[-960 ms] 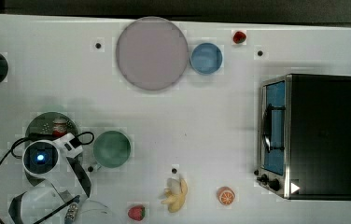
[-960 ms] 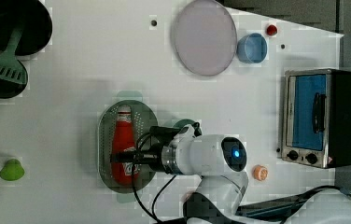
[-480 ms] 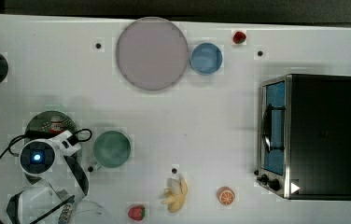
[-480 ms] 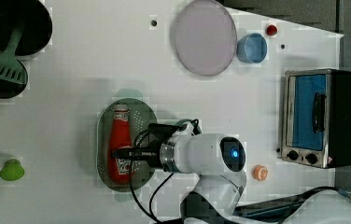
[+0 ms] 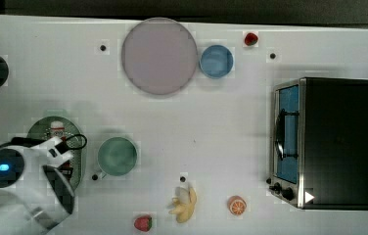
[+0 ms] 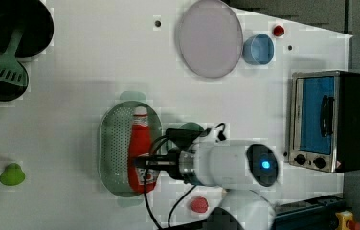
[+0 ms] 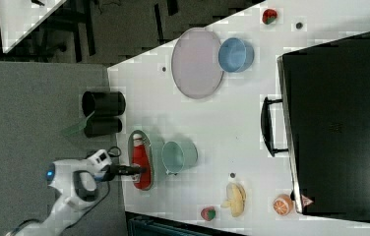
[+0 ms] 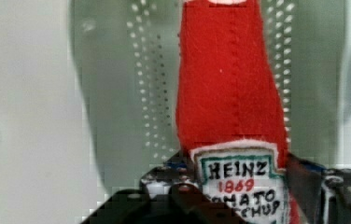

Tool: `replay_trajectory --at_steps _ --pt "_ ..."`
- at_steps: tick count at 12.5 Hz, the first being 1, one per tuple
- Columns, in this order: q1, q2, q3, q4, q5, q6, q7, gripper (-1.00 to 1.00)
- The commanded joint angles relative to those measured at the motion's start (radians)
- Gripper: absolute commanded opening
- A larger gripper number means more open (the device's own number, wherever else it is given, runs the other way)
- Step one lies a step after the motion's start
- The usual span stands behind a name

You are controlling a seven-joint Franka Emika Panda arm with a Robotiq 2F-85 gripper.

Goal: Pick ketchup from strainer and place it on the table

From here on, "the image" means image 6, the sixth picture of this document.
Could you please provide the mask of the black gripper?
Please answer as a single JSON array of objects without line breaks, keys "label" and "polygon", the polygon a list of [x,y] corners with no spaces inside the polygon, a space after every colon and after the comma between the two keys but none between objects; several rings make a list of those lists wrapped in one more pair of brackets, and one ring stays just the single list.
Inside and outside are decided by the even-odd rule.
[{"label": "black gripper", "polygon": [[135,167],[145,170],[165,171],[171,178],[183,180],[184,176],[180,173],[180,154],[182,151],[187,151],[193,141],[203,132],[203,129],[168,128],[165,135],[174,144],[174,147],[166,155],[144,154],[135,157],[135,161],[146,161],[135,162]]}]

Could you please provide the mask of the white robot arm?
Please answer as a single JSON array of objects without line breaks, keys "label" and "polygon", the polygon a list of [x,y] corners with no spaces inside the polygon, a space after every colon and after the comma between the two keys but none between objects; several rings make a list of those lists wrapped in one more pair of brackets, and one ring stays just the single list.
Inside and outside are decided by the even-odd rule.
[{"label": "white robot arm", "polygon": [[278,156],[262,143],[227,140],[214,127],[169,128],[162,137],[175,147],[167,154],[145,154],[132,161],[138,169],[165,171],[192,186],[220,187],[225,196],[209,214],[212,230],[270,230],[281,198]]}]

